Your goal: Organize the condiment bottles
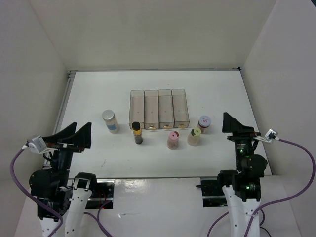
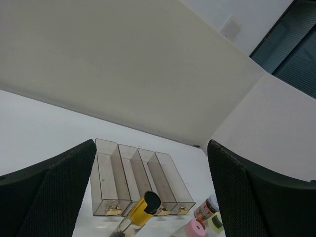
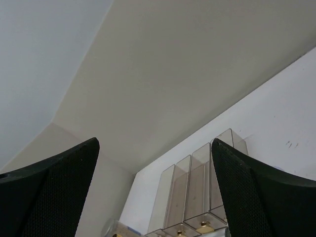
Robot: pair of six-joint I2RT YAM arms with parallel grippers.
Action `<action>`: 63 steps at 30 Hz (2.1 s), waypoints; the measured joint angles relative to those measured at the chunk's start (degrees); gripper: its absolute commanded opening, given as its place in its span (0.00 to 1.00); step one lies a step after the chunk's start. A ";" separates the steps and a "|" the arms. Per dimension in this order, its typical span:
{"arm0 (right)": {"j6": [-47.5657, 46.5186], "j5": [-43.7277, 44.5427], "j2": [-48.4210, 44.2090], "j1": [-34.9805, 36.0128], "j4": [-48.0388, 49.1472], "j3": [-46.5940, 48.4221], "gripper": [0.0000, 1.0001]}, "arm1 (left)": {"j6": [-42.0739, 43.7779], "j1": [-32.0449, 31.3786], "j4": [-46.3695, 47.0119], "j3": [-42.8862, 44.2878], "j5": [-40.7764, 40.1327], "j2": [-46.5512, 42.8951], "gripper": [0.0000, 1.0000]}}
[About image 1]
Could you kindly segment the red-label lid spice jar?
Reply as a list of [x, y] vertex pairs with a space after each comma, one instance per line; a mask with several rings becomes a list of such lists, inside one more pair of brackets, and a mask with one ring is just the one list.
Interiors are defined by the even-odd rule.
[[198, 120], [197, 127], [205, 134], [211, 125], [211, 118], [209, 116], [201, 116]]

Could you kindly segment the silver-lid blue-label bottle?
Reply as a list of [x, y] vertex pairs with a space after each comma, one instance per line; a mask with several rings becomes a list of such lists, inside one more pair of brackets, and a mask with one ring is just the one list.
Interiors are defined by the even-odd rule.
[[119, 125], [115, 113], [112, 110], [105, 110], [102, 113], [102, 119], [104, 120], [106, 127], [110, 133], [118, 133]]

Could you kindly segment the pink-lid spice jar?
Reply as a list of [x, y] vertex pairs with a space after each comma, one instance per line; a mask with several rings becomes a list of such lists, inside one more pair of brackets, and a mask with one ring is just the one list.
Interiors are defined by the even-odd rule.
[[179, 133], [177, 131], [170, 132], [167, 139], [167, 147], [169, 149], [175, 150], [178, 148], [178, 142], [179, 142]]

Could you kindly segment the black-gold cap spice bottle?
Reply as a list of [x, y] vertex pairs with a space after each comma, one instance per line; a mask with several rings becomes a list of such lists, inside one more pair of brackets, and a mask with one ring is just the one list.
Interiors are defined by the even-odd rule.
[[134, 135], [134, 140], [137, 145], [140, 145], [143, 143], [143, 138], [142, 138], [142, 130], [141, 130], [141, 124], [137, 121], [132, 123], [132, 132]]

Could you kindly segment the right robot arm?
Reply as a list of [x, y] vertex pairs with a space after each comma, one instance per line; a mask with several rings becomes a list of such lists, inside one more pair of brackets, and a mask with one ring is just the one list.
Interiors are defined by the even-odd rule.
[[251, 126], [241, 124], [229, 113], [223, 113], [222, 132], [235, 145], [236, 168], [221, 170], [216, 188], [225, 195], [229, 209], [232, 237], [259, 237], [261, 204], [260, 179], [264, 177], [267, 160], [255, 150], [258, 133]]

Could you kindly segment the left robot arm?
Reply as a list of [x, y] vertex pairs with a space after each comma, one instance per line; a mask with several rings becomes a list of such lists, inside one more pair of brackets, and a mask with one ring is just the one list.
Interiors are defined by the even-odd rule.
[[76, 126], [73, 122], [56, 134], [28, 140], [30, 151], [42, 154], [49, 162], [49, 168], [35, 171], [29, 179], [44, 237], [76, 236], [88, 199], [98, 193], [92, 173], [80, 172], [68, 184], [73, 154], [92, 144], [92, 124], [88, 122], [80, 129]]

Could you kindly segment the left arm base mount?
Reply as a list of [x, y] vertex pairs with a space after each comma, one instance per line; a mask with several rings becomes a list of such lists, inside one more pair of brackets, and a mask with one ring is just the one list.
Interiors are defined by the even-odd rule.
[[97, 179], [97, 184], [92, 195], [87, 201], [86, 210], [113, 209], [115, 190], [114, 179]]

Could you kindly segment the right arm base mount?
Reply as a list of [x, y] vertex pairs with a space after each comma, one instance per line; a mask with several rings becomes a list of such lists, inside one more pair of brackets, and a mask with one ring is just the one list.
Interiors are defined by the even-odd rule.
[[222, 187], [215, 177], [200, 178], [200, 184], [196, 185], [196, 187], [201, 190], [204, 208], [227, 206]]

